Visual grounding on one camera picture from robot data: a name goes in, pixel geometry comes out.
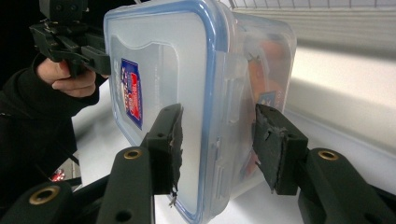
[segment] clear plastic lid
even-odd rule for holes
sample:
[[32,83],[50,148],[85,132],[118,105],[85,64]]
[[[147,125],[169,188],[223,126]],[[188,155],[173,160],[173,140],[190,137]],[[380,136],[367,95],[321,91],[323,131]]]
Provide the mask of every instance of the clear plastic lid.
[[184,108],[177,209],[188,222],[209,221],[263,180],[254,105],[284,107],[296,44],[287,24],[211,0],[150,1],[109,11],[105,38],[114,117],[132,145],[162,108]]

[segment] person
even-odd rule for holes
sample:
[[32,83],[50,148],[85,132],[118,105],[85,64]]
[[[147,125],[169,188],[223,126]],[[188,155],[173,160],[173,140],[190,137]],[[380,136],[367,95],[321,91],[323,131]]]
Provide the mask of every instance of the person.
[[[132,0],[96,0],[84,22],[102,27],[111,8]],[[65,61],[34,49],[29,26],[45,17],[39,1],[2,1],[0,50],[0,220],[29,188],[48,177],[77,150],[71,118],[99,101],[105,77],[86,69],[70,77]]]

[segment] black camera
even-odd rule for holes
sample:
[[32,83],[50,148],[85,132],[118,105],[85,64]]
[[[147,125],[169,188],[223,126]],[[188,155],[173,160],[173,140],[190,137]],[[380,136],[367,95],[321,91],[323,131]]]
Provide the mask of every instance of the black camera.
[[80,21],[88,0],[40,0],[40,11],[50,21]]

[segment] human hand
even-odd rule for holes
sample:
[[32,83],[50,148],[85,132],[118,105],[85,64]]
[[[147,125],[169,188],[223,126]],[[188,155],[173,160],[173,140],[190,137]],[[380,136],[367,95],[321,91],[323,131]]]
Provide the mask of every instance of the human hand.
[[53,89],[73,97],[86,97],[95,92],[96,74],[86,69],[77,77],[71,77],[66,61],[55,63],[50,59],[46,59],[37,67],[36,73]]

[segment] transparent plastic box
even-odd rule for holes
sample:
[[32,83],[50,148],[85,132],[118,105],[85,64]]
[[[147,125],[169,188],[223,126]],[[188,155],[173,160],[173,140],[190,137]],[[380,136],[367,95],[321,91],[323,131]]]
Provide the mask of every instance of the transparent plastic box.
[[176,208],[187,222],[208,222],[263,181],[254,105],[283,111],[296,48],[286,23],[212,0],[154,0],[110,10],[104,27],[114,117],[131,145],[162,108],[184,108]]

